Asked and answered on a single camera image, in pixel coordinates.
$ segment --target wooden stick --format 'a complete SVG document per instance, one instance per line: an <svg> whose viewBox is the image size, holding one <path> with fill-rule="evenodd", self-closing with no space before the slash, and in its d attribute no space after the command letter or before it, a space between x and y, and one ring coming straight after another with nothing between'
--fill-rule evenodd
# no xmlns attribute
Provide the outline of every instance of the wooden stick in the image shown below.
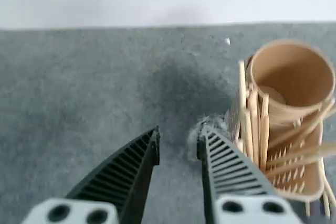
<svg viewBox="0 0 336 224"><path fill-rule="evenodd" d="M252 162L254 161L253 158L253 141L252 141L252 129L251 129L251 116L250 112L245 109L244 111L245 115L245 130L246 130L246 139L245 139L245 144L246 144L246 151L247 151L247 156L251 158Z"/></svg>
<svg viewBox="0 0 336 224"><path fill-rule="evenodd" d="M239 63L239 120L241 129L241 139L243 140L243 150L246 149L246 119L244 110L246 109L246 80L245 65L243 61Z"/></svg>
<svg viewBox="0 0 336 224"><path fill-rule="evenodd" d="M246 108L246 80L245 80L245 65L243 61L239 63L239 104L240 108Z"/></svg>
<svg viewBox="0 0 336 224"><path fill-rule="evenodd" d="M321 169L322 169L322 176L323 176L323 183L324 183L324 192L328 196L329 200L328 203L331 201L331 203L336 207L336 198L335 195L331 189L331 186L327 180L327 176L325 175L325 169L324 169L324 162L323 160L320 163Z"/></svg>
<svg viewBox="0 0 336 224"><path fill-rule="evenodd" d="M289 161L291 159L294 159L300 156L308 157L308 156L319 155L319 156L327 157L329 155L335 155L335 154L336 154L336 142L322 143L321 145L313 146L309 148L302 148L296 152L288 153L284 157L277 158L273 161L268 161L267 167L269 168L274 165L283 164L286 161Z"/></svg>
<svg viewBox="0 0 336 224"><path fill-rule="evenodd" d="M253 158L256 166L259 167L259 126L258 126L258 109L257 101L258 92L253 90L248 99L248 108L251 116L251 128L252 128L252 142L253 142Z"/></svg>
<svg viewBox="0 0 336 224"><path fill-rule="evenodd" d="M248 100L249 96L250 96L250 90L247 89L247 90L246 90L246 99L247 99L247 100Z"/></svg>
<svg viewBox="0 0 336 224"><path fill-rule="evenodd" d="M264 116L261 119L261 129L260 129L260 170L266 172L266 162L267 162L267 149L268 149L268 138L269 138L269 117Z"/></svg>
<svg viewBox="0 0 336 224"><path fill-rule="evenodd" d="M327 216L328 219L330 219L331 215L330 215L329 199L327 192L325 190L323 191L323 205L324 205L324 215Z"/></svg>
<svg viewBox="0 0 336 224"><path fill-rule="evenodd" d="M306 205L306 215L310 216L310 203L306 202L305 205Z"/></svg>
<svg viewBox="0 0 336 224"><path fill-rule="evenodd" d="M294 137L297 134L298 134L297 138L305 138L306 136L308 136L316 128L316 126L325 118L326 114L328 113L330 108L334 105L334 103L335 99L334 98L330 99L322 106L321 110L311 120L304 122L301 125L301 127L293 128L292 130L284 134L281 134L276 139L272 140L268 148L272 149L278 146L279 144L285 142L289 138Z"/></svg>
<svg viewBox="0 0 336 224"><path fill-rule="evenodd" d="M264 94L262 96L262 106L261 106L261 118L268 116L268 106L269 105L269 95Z"/></svg>
<svg viewBox="0 0 336 224"><path fill-rule="evenodd" d="M328 114L325 118L327 119L330 116L334 115L335 113L336 113L336 104L329 110L329 112L328 112Z"/></svg>
<svg viewBox="0 0 336 224"><path fill-rule="evenodd" d="M260 169L262 172L266 172L266 161L268 152L268 140L269 140L269 95L264 94L262 96L261 105L261 120L260 120Z"/></svg>
<svg viewBox="0 0 336 224"><path fill-rule="evenodd" d="M243 141L241 139L238 139L236 142L237 149L240 150L241 152L244 152L244 147L243 147Z"/></svg>

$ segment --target screw hole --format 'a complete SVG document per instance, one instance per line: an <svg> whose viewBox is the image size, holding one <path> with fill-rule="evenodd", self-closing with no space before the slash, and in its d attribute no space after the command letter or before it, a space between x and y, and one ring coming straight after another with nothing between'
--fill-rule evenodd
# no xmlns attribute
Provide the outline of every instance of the screw hole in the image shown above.
<svg viewBox="0 0 336 224"><path fill-rule="evenodd" d="M223 211L227 212L242 212L243 207L241 204L234 202L234 201L227 201L222 205Z"/></svg>
<svg viewBox="0 0 336 224"><path fill-rule="evenodd" d="M54 207L48 214L48 219L51 222L60 222L67 218L70 213L70 207L67 205L59 205Z"/></svg>
<svg viewBox="0 0 336 224"><path fill-rule="evenodd" d="M89 214L87 218L88 224L103 224L107 220L107 212L105 210L95 210Z"/></svg>
<svg viewBox="0 0 336 224"><path fill-rule="evenodd" d="M280 205L278 203L275 203L275 202L264 203L263 210L265 212L269 212L269 213L272 213L272 214L282 214L283 212L285 212L282 205Z"/></svg>

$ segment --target cup rim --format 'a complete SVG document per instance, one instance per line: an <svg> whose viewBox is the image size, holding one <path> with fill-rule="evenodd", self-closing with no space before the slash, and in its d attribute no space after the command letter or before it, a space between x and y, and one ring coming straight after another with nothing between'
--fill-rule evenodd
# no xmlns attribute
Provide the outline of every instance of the cup rim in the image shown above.
<svg viewBox="0 0 336 224"><path fill-rule="evenodd" d="M330 90L330 92L328 93L328 95L323 99L324 101L327 99L330 99L334 93L335 90L335 83L336 83L336 79L335 79L335 71L333 69L332 63L330 62L329 59L327 59L324 54L322 53L322 51L317 48L317 47L311 47L309 45L307 45L306 43L304 43L301 40L297 40L297 39L277 39L277 40L273 40L265 45L263 45L262 47L260 47L255 54L252 55L251 59L248 62L248 68L249 68L249 74L250 74L250 78L251 81L253 83L253 85L255 87L257 87L258 89L258 93L260 95L264 95L265 93L259 88L259 86L257 85L254 77L253 77L253 65L254 65L254 61L257 58L256 56L258 56L262 51L264 51L266 48L270 48L273 46L279 46L279 45L294 45L294 46L299 46L299 47L303 47L306 48L312 52L314 52L318 57L320 57L325 64L328 66L328 68L330 69L331 75L332 75L332 89ZM288 108L288 109L292 109L292 110L302 110L302 109L306 109L306 108L316 108L320 106L320 102L319 103L315 103L309 106L292 106L292 105L287 105L287 104L283 104L280 102L277 102L274 99L269 99L269 103L272 103L273 105L277 106L277 107L283 107L283 108Z"/></svg>

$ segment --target brown cardboard cylinder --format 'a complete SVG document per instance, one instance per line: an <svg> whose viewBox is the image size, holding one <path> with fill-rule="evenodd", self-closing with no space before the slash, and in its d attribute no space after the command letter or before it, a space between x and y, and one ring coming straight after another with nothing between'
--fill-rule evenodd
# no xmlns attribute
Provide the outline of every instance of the brown cardboard cylinder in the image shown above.
<svg viewBox="0 0 336 224"><path fill-rule="evenodd" d="M295 40L276 40L260 48L246 73L260 96L269 90L276 96L270 94L269 99L271 123L293 122L318 110L335 88L331 64Z"/></svg>

